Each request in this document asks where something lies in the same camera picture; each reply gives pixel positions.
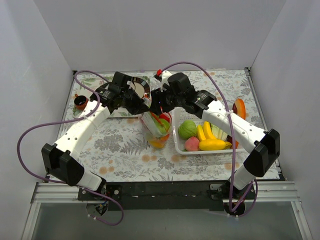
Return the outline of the green starfruit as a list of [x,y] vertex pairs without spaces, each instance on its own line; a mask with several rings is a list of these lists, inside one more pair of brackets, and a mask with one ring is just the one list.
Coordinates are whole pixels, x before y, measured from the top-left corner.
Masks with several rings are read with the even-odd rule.
[[151,115],[151,118],[152,118],[155,126],[156,125],[164,126],[166,128],[167,132],[169,132],[170,127],[171,127],[171,123],[170,122],[167,122],[164,119],[159,119],[159,115],[156,115],[154,113],[151,113],[150,115]]

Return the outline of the clear zip bag orange zipper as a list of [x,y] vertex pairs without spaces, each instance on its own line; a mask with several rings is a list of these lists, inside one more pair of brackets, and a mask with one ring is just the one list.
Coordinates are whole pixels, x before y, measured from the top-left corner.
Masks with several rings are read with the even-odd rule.
[[156,115],[149,111],[142,113],[139,119],[147,142],[155,149],[163,149],[172,132],[172,115],[169,112]]

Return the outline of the orange red pepper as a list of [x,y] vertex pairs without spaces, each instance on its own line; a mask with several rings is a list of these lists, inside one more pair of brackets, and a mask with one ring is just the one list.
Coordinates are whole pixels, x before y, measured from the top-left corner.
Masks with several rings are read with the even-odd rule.
[[165,144],[167,142],[167,140],[169,139],[169,137],[170,137],[170,134],[167,134],[167,135],[162,136],[162,137],[156,137],[155,141],[157,143],[160,143],[160,144]]

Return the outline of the yellow green mango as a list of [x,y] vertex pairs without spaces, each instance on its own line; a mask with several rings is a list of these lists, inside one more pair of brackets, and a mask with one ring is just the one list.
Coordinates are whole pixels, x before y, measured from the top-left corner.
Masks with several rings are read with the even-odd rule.
[[148,140],[148,143],[155,149],[163,149],[165,147],[165,142],[158,140]]

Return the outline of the green apple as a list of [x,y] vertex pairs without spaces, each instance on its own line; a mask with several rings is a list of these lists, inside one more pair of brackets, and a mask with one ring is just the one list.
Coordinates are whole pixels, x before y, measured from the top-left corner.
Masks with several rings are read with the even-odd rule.
[[165,136],[165,135],[168,134],[166,128],[164,126],[162,126],[162,125],[156,125],[156,129],[157,129],[157,131],[159,132],[159,134],[161,136]]

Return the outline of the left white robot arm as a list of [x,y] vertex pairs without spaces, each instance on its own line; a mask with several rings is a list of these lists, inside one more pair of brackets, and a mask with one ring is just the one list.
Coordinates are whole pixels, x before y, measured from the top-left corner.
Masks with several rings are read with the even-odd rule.
[[106,196],[105,180],[85,169],[78,159],[85,144],[98,128],[118,108],[139,115],[151,106],[151,90],[142,78],[115,72],[111,82],[91,91],[91,96],[76,121],[54,144],[45,144],[41,154],[48,174],[69,186],[89,189],[95,200]]

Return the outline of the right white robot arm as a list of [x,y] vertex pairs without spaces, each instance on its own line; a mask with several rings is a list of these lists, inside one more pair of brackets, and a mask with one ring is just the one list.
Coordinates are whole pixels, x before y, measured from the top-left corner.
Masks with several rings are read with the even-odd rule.
[[232,171],[226,186],[230,198],[237,199],[243,195],[245,187],[255,178],[263,177],[279,157],[280,134],[275,129],[266,131],[227,110],[227,104],[221,103],[210,92],[196,90],[182,72],[172,74],[164,71],[154,77],[160,81],[160,87],[151,91],[150,110],[153,113],[181,107],[226,132],[249,153],[243,165]]

